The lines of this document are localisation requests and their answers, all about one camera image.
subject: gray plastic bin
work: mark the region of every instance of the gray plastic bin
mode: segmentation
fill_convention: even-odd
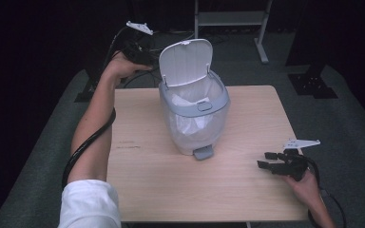
[[[178,149],[198,160],[213,155],[230,106],[226,87],[210,70],[212,52],[207,40],[195,39],[165,48],[159,59],[165,123]]]

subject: table top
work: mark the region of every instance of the table top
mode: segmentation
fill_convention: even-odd
[[[116,89],[107,181],[123,222],[306,220],[278,176],[259,169],[264,152],[295,139],[275,89],[228,86],[231,105],[215,155],[183,155],[171,141],[157,88]]]

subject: shirt sleeve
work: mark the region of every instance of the shirt sleeve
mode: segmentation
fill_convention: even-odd
[[[101,180],[69,183],[62,193],[59,227],[121,228],[114,187]]]

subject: metal shelf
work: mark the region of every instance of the metal shelf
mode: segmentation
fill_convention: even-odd
[[[257,26],[264,11],[199,12],[198,26]]]

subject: white trash can lid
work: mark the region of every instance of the white trash can lid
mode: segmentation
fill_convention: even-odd
[[[207,76],[213,48],[209,41],[194,39],[166,47],[159,58],[160,72],[167,86],[183,86]]]

